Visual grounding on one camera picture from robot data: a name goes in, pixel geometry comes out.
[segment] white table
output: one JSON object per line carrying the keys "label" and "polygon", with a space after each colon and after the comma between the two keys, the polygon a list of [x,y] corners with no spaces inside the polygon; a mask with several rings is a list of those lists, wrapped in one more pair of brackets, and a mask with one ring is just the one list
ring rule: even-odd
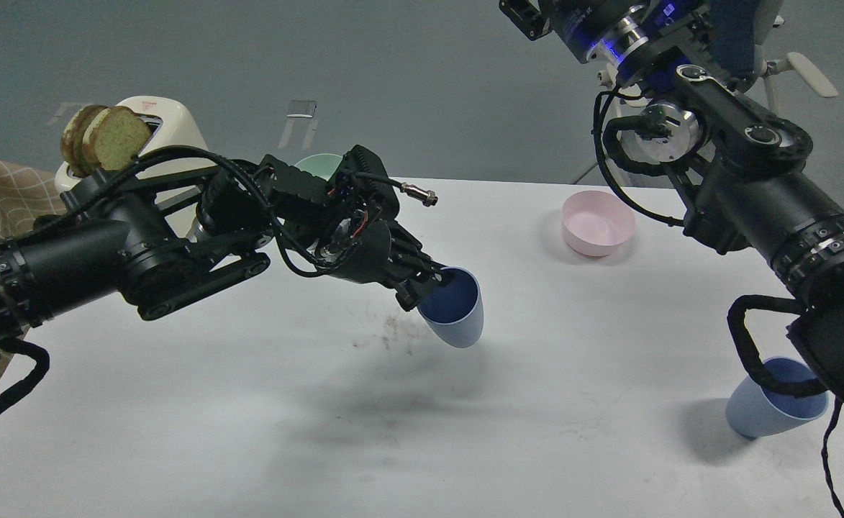
{"label": "white table", "polygon": [[[399,221],[480,279],[479,344],[280,260],[157,322],[118,295],[74,309],[28,335],[53,366],[0,419],[0,516],[835,515],[827,415],[754,441],[723,417],[745,376],[728,306],[786,294],[754,250],[640,217],[589,259],[560,237],[580,187],[416,183],[441,201],[403,198]],[[672,191],[631,193],[682,214]],[[796,356],[790,318],[748,321],[764,357]],[[839,430],[842,496],[843,460]]]}

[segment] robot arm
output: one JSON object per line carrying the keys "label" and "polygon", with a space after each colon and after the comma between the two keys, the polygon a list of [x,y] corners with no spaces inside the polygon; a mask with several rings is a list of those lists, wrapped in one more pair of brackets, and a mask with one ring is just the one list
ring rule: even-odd
{"label": "robot arm", "polygon": [[[214,166],[137,179],[146,168],[179,158]],[[326,181],[266,155],[260,164],[228,160],[195,147],[162,147],[123,171],[102,171],[62,194],[67,213],[0,242],[0,348],[33,357],[36,370],[0,396],[0,413],[47,371],[47,353],[18,339],[114,291],[155,320],[256,276],[269,266],[258,252],[276,240],[284,262],[301,276],[332,275],[376,282],[396,292],[405,311],[449,279],[443,265],[396,216],[394,187],[432,206],[437,198],[386,175],[380,158],[360,145]],[[185,194],[156,204],[156,194]],[[194,232],[179,238],[165,217],[197,204]],[[315,269],[297,268],[293,250]],[[235,256],[233,262],[224,261]]]}
{"label": "robot arm", "polygon": [[[748,99],[750,86],[721,68],[702,1],[501,0],[500,9],[531,40],[555,32],[579,62],[606,58],[617,87],[638,85],[652,99],[642,114],[613,119],[596,103],[595,143],[632,173],[669,177],[687,207],[683,219],[643,214],[675,226],[718,253],[753,246],[794,296],[771,304],[741,298],[730,326],[742,363],[755,381],[783,394],[806,396],[824,387],[844,401],[844,210],[802,173],[812,150],[801,128]],[[649,161],[620,145],[635,133]],[[697,151],[712,144],[714,157]],[[694,180],[688,171],[696,173]],[[609,171],[605,179],[625,202]],[[793,312],[789,337],[820,383],[779,383],[766,372],[747,332],[744,309]]]}

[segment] toasted bread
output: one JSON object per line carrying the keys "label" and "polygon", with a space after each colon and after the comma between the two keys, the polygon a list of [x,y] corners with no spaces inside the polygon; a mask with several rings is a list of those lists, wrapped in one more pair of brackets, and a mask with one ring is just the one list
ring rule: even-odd
{"label": "toasted bread", "polygon": [[83,157],[90,168],[120,171],[131,164],[150,139],[150,128],[130,108],[99,112],[83,134]]}
{"label": "toasted bread", "polygon": [[63,130],[63,135],[60,137],[60,154],[67,164],[70,164],[70,169],[73,174],[79,178],[85,178],[92,173],[92,170],[86,165],[83,159],[83,134],[86,128],[96,118],[96,115],[108,107],[100,104],[92,104],[80,109],[73,115],[73,118],[67,122],[67,127]]}

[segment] blue plastic cup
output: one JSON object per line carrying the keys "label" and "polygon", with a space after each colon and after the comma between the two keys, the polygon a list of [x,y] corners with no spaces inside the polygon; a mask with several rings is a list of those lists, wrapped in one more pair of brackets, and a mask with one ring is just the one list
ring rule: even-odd
{"label": "blue plastic cup", "polygon": [[[807,381],[815,374],[792,358],[770,358],[767,371],[780,381]],[[725,405],[725,419],[735,432],[755,438],[792,430],[819,419],[827,410],[827,393],[793,397],[774,393],[759,386],[750,376],[732,393]]]}
{"label": "blue plastic cup", "polygon": [[418,305],[419,314],[438,337],[453,347],[470,347],[482,335],[482,293],[476,278],[463,268],[447,266],[454,280],[438,286]]}

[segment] gray floor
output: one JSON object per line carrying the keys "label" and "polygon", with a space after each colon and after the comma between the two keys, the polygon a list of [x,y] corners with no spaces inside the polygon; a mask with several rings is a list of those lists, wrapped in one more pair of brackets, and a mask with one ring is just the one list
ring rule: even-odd
{"label": "gray floor", "polygon": [[[781,13],[767,57],[804,53],[840,89],[778,79],[784,116],[816,143],[807,173],[844,204],[844,2]],[[362,144],[396,176],[568,183],[593,156],[597,69],[555,38],[528,42],[494,0],[0,1],[0,158],[54,168],[62,103],[150,94],[189,106],[231,157]],[[279,148],[291,99],[319,105],[308,150],[306,127]]]}

